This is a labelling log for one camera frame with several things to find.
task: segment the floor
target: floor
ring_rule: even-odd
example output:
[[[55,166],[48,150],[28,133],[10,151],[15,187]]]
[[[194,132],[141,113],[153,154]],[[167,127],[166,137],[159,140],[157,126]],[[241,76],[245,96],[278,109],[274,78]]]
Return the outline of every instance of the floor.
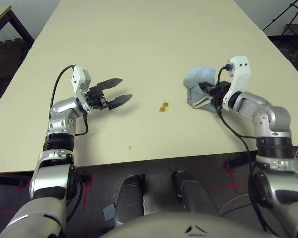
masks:
[[[0,97],[27,52],[22,40],[2,44],[0,45]],[[7,55],[10,55],[10,63],[2,64],[6,60],[5,57]],[[127,176],[132,174],[145,175],[145,214],[163,211],[183,211],[182,204],[176,200],[171,183],[171,174],[177,170],[186,170],[198,178],[208,189],[211,198],[218,210],[220,210],[231,199],[247,194],[248,166],[244,165],[230,172],[223,168],[223,161],[236,157],[239,157],[239,153],[80,168],[79,170],[82,174],[91,177],[91,183],[84,186],[82,202],[67,225],[67,236],[69,238],[95,238],[102,235],[106,230],[111,229],[113,220],[105,220],[103,209],[109,204],[116,202],[122,182]],[[28,200],[28,187],[18,188],[0,185],[0,232],[17,210]],[[226,206],[221,214],[247,203],[249,203],[248,196],[238,198]],[[71,211],[74,204],[75,200],[68,206],[68,212]],[[266,209],[262,208],[261,210],[268,224],[281,237],[285,237],[285,232],[275,217]],[[232,211],[225,217],[260,229],[260,224],[251,206]]]

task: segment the stain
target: stain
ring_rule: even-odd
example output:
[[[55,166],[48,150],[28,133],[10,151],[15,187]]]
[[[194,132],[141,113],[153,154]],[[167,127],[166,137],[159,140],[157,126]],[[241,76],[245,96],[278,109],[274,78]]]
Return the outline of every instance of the stain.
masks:
[[[169,103],[165,102],[162,104],[162,107],[160,108],[160,112],[165,112],[169,108]]]

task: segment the blue cloth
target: blue cloth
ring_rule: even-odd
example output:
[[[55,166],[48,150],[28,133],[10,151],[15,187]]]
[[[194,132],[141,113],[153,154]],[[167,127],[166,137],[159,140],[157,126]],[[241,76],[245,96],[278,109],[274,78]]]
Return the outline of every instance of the blue cloth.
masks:
[[[184,78],[183,83],[188,88],[187,103],[194,108],[216,112],[214,105],[210,103],[211,97],[200,89],[199,83],[207,82],[214,85],[215,69],[195,68]]]

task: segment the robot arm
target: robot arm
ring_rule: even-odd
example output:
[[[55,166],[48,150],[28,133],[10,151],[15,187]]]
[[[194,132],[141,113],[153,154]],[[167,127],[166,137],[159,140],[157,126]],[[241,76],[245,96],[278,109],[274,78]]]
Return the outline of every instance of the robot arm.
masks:
[[[102,92],[121,81],[110,79],[88,91],[91,82],[88,72],[74,67],[71,82],[77,98],[58,101],[50,108],[43,151],[30,184],[31,201],[15,214],[0,238],[65,237],[66,203],[75,197],[77,180],[80,180],[73,154],[76,119],[80,116],[85,119],[97,109],[111,110],[127,102],[132,95],[122,95],[108,102]]]
[[[201,83],[200,88],[218,107],[253,123],[256,164],[261,169],[253,177],[256,201],[275,214],[290,237],[298,237],[298,161],[292,153],[290,115],[286,109],[244,92],[250,78],[247,57],[232,58],[226,69],[234,77],[232,84],[223,81],[216,88]]]

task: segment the table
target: table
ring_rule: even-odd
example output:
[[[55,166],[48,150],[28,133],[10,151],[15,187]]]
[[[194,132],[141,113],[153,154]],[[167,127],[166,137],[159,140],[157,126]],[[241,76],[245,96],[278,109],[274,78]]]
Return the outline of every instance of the table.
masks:
[[[75,139],[75,164],[90,166],[244,151],[216,114],[186,104],[183,78],[195,67],[219,69],[246,55],[248,90],[291,114],[298,145],[298,73],[231,0],[62,0],[0,100],[0,172],[35,168],[48,124],[54,82],[67,65],[87,69],[92,85],[122,78],[108,100],[132,93],[115,110],[89,116],[89,133]],[[74,95],[71,72],[55,102]],[[223,73],[221,80],[231,80]],[[159,109],[169,103],[165,112]],[[250,122],[224,113],[252,135]],[[77,132],[84,131],[79,120]],[[248,139],[251,150],[255,141]]]
[[[31,48],[34,39],[30,35],[30,33],[25,29],[19,19],[11,10],[10,5],[0,6],[0,30],[10,22],[11,25],[16,29],[16,31],[20,34],[20,36],[26,42],[28,48]]]

